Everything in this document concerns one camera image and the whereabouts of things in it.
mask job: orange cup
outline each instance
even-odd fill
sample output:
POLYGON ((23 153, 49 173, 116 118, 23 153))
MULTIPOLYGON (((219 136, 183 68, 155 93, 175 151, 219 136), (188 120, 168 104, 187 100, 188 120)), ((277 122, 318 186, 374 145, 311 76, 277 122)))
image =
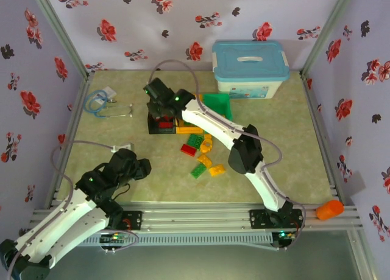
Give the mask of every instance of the orange cup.
POLYGON ((319 220, 328 220, 344 212, 344 205, 337 200, 331 200, 317 208, 316 216, 319 220))

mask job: white storage box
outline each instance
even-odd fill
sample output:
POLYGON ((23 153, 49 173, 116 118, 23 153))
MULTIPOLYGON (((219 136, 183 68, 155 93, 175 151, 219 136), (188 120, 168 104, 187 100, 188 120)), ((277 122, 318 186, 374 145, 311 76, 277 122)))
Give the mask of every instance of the white storage box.
POLYGON ((231 99, 270 99, 290 71, 276 41, 218 41, 213 45, 218 90, 231 99))

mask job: floral wallpaper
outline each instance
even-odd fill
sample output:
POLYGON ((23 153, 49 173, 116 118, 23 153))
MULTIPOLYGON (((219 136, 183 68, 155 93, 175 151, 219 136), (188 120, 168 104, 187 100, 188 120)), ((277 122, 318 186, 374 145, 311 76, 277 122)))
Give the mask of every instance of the floral wallpaper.
POLYGON ((82 77, 34 0, 2 1, 0 27, 1 242, 16 239, 43 207, 50 152, 66 132, 82 77))
MULTIPOLYGON (((337 2, 49 1, 87 71, 151 69, 168 58, 187 61, 194 69, 210 70, 211 47, 216 40, 277 40, 283 45, 290 67, 302 69, 337 2)), ((182 69, 170 64, 162 67, 182 69)))
POLYGON ((388 0, 351 0, 309 72, 348 202, 357 206, 380 279, 390 266, 388 0))

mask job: table surface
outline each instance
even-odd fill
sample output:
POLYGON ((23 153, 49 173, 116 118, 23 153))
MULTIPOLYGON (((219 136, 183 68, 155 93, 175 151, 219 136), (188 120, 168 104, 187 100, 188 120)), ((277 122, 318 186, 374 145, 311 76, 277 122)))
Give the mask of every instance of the table surface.
MULTIPOLYGON (((117 104, 133 104, 133 117, 98 119, 82 113, 77 129, 77 140, 100 142, 107 145, 135 144, 138 159, 148 158, 151 174, 131 183, 130 191, 116 199, 120 204, 131 201, 174 202, 248 202, 261 203, 260 195, 250 181, 234 172, 227 164, 229 151, 213 138, 213 150, 208 154, 213 165, 223 164, 226 173, 211 177, 206 171, 198 179, 190 172, 197 166, 197 157, 180 151, 189 135, 149 135, 147 107, 149 100, 142 88, 147 83, 149 71, 98 71, 93 77, 89 92, 111 87, 117 92, 117 104)), ((217 91, 212 72, 196 72, 202 93, 217 91)), ((194 81, 189 72, 157 71, 156 77, 174 91, 185 88, 194 91, 194 81)), ((280 164, 269 172, 278 187, 293 200, 319 204, 332 199, 321 153, 307 106, 304 89, 298 72, 292 72, 272 99, 231 100, 233 121, 253 124, 259 135, 276 143, 283 152, 280 164)), ((123 113, 115 109, 112 113, 123 113)), ((266 162, 277 159, 277 152, 263 144, 266 162)), ((87 171, 108 162, 112 153, 102 147, 74 144, 65 173, 76 183, 87 171)), ((63 181, 58 199, 64 199, 68 184, 63 181)))

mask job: red lego brick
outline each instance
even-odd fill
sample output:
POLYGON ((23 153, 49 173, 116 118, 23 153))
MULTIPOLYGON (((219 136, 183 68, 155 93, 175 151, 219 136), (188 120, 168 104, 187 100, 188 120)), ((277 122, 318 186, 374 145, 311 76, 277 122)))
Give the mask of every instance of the red lego brick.
POLYGON ((182 148, 180 149, 181 152, 184 152, 188 155, 195 156, 196 148, 191 147, 187 144, 183 144, 182 148))
POLYGON ((159 122, 158 127, 159 128, 172 128, 173 123, 172 122, 159 122))

